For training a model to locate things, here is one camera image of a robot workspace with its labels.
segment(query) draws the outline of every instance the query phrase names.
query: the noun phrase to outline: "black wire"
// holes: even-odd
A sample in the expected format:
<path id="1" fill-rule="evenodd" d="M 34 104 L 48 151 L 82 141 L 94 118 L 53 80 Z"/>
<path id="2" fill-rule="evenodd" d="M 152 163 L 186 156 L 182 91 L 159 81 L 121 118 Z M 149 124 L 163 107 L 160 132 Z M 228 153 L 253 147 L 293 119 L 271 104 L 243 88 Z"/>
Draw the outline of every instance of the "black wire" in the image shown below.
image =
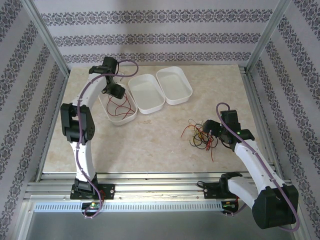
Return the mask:
<path id="1" fill-rule="evenodd" d="M 225 145 L 223 141 L 221 141 L 221 143 L 222 143 L 222 145 L 225 146 L 227 149 L 231 149 L 231 147 Z"/>
<path id="2" fill-rule="evenodd" d="M 209 137 L 209 134 L 207 134 L 207 135 L 203 135 L 203 136 L 205 136 L 205 137 L 206 137 L 206 140 L 205 140 L 205 138 L 204 138 L 204 137 L 202 137 L 202 138 L 203 138 L 203 141 L 207 144 L 207 143 L 209 142 L 209 140 L 211 139 L 211 137 Z"/>
<path id="3" fill-rule="evenodd" d="M 198 140 L 198 141 L 201 142 L 201 144 L 199 144 L 199 145 L 196 146 L 196 147 L 197 147 L 198 149 L 206 149 L 207 143 L 206 143 L 205 141 L 203 141 L 201 138 L 200 138 L 200 139 L 197 139 L 197 137 L 198 137 L 198 134 L 193 136 L 193 142 L 194 142 L 195 140 Z"/>
<path id="4" fill-rule="evenodd" d="M 211 148 L 213 148 L 213 149 L 218 145 L 218 142 L 219 142 L 217 137 L 215 137 L 215 139 L 216 139 L 216 144 L 211 147 Z"/>
<path id="5" fill-rule="evenodd" d="M 200 144 L 197 145 L 197 144 L 195 143 L 195 138 L 196 138 L 196 136 L 197 136 L 197 135 L 194 135 L 194 136 L 193 136 L 193 143 L 194 143 L 194 145 L 192 145 L 192 144 L 191 144 L 191 141 L 189 141 L 190 145 L 193 146 L 193 147 L 198 147 L 198 146 L 200 146 L 200 145 L 203 143 L 202 141 L 200 141 L 200 140 L 197 139 L 198 141 L 200 141 Z"/>
<path id="6" fill-rule="evenodd" d="M 197 185 L 199 188 L 201 188 L 201 189 L 205 189 L 204 184 L 205 184 L 205 182 L 203 182 L 203 181 L 198 181 L 198 182 L 196 183 L 196 185 Z"/>
<path id="7" fill-rule="evenodd" d="M 200 123 L 197 123 L 197 122 L 196 122 L 195 120 L 193 120 L 192 118 L 190 118 L 190 119 L 188 120 L 188 123 L 189 123 L 189 124 L 190 124 L 190 122 L 189 122 L 190 120 L 192 120 L 192 121 L 195 123 L 195 126 L 196 126 L 196 125 L 201 125 Z"/>

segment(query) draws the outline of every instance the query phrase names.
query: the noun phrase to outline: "white plastic container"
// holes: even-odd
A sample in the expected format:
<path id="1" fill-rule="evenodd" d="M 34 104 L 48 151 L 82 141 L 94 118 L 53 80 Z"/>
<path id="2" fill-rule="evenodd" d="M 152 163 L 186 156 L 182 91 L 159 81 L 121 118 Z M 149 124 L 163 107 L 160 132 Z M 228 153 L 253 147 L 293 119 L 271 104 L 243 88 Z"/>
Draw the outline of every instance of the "white plastic container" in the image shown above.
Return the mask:
<path id="1" fill-rule="evenodd" d="M 128 85 L 142 114 L 151 114 L 163 108 L 166 97 L 153 75 L 143 74 L 133 77 Z"/>
<path id="2" fill-rule="evenodd" d="M 130 122 L 130 121 L 132 121 L 133 119 L 136 118 L 137 113 L 138 113 L 138 108 L 137 108 L 137 105 L 136 105 L 133 97 L 131 96 L 128 88 L 123 84 L 120 84 L 120 83 L 118 83 L 118 84 L 125 89 L 126 97 L 128 98 L 128 101 L 131 104 L 131 109 L 134 111 L 133 114 L 128 114 L 126 116 L 126 113 L 128 112 L 129 109 L 125 108 L 125 107 L 119 107 L 116 110 L 117 105 L 115 105 L 114 103 L 116 103 L 118 105 L 123 104 L 125 102 L 125 100 L 126 100 L 125 97 L 123 97 L 122 99 L 117 99 L 117 98 L 113 97 L 111 100 L 114 103 L 110 102 L 109 105 L 108 105 L 109 113 L 115 115 L 114 113 L 115 113 L 115 110 L 116 110 L 116 114 L 117 115 L 121 114 L 119 116 L 112 116 L 107 111 L 107 104 L 109 102 L 109 96 L 110 95 L 100 93 L 99 94 L 99 100 L 100 100 L 100 103 L 102 104 L 102 107 L 103 107 L 108 119 L 110 120 L 110 122 L 113 123 L 116 126 L 121 126 L 121 125 L 126 124 L 126 123 L 128 123 L 128 122 Z M 124 104 L 124 106 L 129 107 L 128 101 Z"/>
<path id="3" fill-rule="evenodd" d="M 170 105 L 182 104 L 189 100 L 193 90 L 184 73 L 177 66 L 171 66 L 159 70 L 156 78 L 165 95 L 166 102 Z"/>

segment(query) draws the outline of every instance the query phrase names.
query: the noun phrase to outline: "marble surface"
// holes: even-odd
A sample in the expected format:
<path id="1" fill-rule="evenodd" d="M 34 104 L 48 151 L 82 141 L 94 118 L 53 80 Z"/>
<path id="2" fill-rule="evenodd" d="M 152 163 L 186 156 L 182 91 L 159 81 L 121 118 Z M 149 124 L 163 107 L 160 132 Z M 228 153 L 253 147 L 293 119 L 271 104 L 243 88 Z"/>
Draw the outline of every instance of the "marble surface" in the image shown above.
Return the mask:
<path id="1" fill-rule="evenodd" d="M 137 75 L 153 74 L 166 66 L 141 66 Z M 109 122 L 99 100 L 91 114 L 95 124 L 92 139 L 92 159 L 96 171 L 107 172 L 232 172 L 246 171 L 234 152 L 221 143 L 210 152 L 192 147 L 189 140 L 193 130 L 186 130 L 188 120 L 218 121 L 216 105 L 228 103 L 236 109 L 243 129 L 250 129 L 260 143 L 249 102 L 237 65 L 179 66 L 193 88 L 189 101 L 179 105 L 164 104 L 163 109 L 115 126 Z M 73 68 L 67 83 L 63 103 L 70 103 L 88 79 L 87 67 Z M 120 71 L 130 74 L 134 66 L 122 66 Z M 127 85 L 127 78 L 121 80 Z M 73 151 L 63 136 L 58 117 L 44 172 L 75 172 Z"/>

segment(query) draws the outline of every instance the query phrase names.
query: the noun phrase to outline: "tangled wires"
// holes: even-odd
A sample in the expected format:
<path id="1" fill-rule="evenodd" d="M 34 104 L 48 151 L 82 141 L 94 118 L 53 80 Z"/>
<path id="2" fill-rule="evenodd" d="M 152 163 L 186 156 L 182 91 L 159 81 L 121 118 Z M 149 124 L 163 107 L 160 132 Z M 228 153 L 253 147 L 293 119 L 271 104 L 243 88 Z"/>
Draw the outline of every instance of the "tangled wires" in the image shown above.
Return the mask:
<path id="1" fill-rule="evenodd" d="M 181 138 L 183 134 L 185 133 L 187 128 L 193 128 L 194 135 L 192 138 L 192 141 L 190 140 L 189 143 L 191 146 L 196 147 L 198 149 L 205 149 L 206 151 L 211 150 L 211 160 L 214 161 L 214 158 L 212 157 L 212 151 L 213 148 L 215 148 L 218 145 L 218 138 L 216 139 L 216 143 L 214 145 L 214 136 L 211 135 L 211 133 L 205 133 L 203 132 L 203 125 L 201 123 L 197 123 L 192 119 L 188 120 L 189 125 L 185 127 L 181 134 Z"/>
<path id="2" fill-rule="evenodd" d="M 122 103 L 122 104 L 117 104 L 117 103 L 115 103 L 113 100 L 112 100 L 112 98 L 113 98 L 113 96 L 108 96 L 109 97 L 109 101 L 108 101 L 108 103 L 106 104 L 106 111 L 107 111 L 107 113 L 110 115 L 110 116 L 112 116 L 112 117 L 118 117 L 118 116 L 121 116 L 121 115 L 124 115 L 124 117 L 122 118 L 122 120 L 123 119 L 125 119 L 128 115 L 130 116 L 130 115 L 132 115 L 132 114 L 134 114 L 135 113 L 135 111 L 132 109 L 132 107 L 131 107 L 131 104 L 130 104 L 130 101 L 128 100 L 128 97 L 127 97 L 127 94 L 125 93 L 124 94 L 124 97 L 125 97 L 125 101 Z M 110 113 L 109 112 L 109 104 L 110 103 L 113 103 L 114 105 L 116 105 L 117 107 L 115 108 L 115 110 L 114 110 L 114 114 L 112 114 L 112 113 Z M 117 114 L 117 110 L 121 110 L 121 109 L 128 109 L 126 112 L 123 112 L 123 113 L 118 113 Z"/>

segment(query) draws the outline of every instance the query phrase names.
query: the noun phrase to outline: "patterned wallpaper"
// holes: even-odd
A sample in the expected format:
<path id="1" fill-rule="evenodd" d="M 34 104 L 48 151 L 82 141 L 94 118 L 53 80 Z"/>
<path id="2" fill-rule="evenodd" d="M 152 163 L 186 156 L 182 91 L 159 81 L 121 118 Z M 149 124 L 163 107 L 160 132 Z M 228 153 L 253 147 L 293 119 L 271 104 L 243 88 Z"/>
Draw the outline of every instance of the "patterned wallpaper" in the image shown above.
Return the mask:
<path id="1" fill-rule="evenodd" d="M 19 0 L 0 0 L 0 240 L 37 172 L 64 75 Z"/>
<path id="2" fill-rule="evenodd" d="M 279 0 L 35 0 L 66 62 L 245 66 Z"/>
<path id="3" fill-rule="evenodd" d="M 282 172 L 297 186 L 311 239 L 320 239 L 320 7 L 294 0 L 252 79 Z"/>

